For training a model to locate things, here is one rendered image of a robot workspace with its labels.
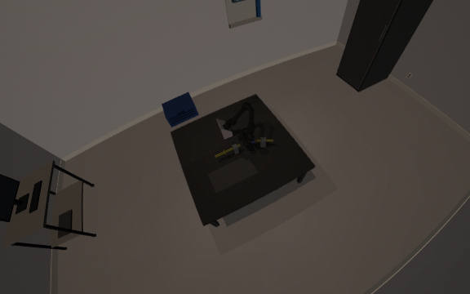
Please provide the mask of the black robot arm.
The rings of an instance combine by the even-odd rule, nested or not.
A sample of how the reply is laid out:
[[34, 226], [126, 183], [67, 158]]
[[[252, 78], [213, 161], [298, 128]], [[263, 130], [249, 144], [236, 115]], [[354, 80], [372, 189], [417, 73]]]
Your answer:
[[[255, 124], [254, 124], [254, 112], [255, 110], [251, 106], [251, 104], [245, 102], [242, 105], [241, 110], [239, 110], [233, 118], [230, 118], [229, 120], [225, 121], [225, 124], [223, 125], [224, 129], [228, 130], [232, 125], [235, 125], [237, 123], [237, 119], [245, 112], [249, 110], [249, 123], [248, 126], [244, 128], [244, 135], [247, 137], [249, 141], [254, 140], [254, 131], [255, 131]], [[242, 139], [244, 140], [243, 133], [241, 135], [237, 136], [238, 140], [241, 141]]]

